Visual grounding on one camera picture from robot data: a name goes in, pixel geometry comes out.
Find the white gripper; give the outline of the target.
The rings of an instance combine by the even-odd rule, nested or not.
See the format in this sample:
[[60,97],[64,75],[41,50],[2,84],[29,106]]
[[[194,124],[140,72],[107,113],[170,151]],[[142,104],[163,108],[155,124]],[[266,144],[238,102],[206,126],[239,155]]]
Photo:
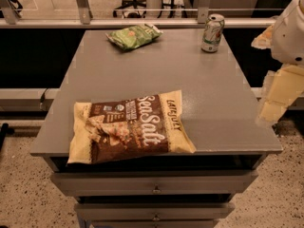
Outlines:
[[304,92],[304,66],[296,66],[304,64],[304,0],[292,0],[251,46],[270,48],[273,58],[283,63],[277,72],[267,72],[256,115],[257,124],[276,124]]

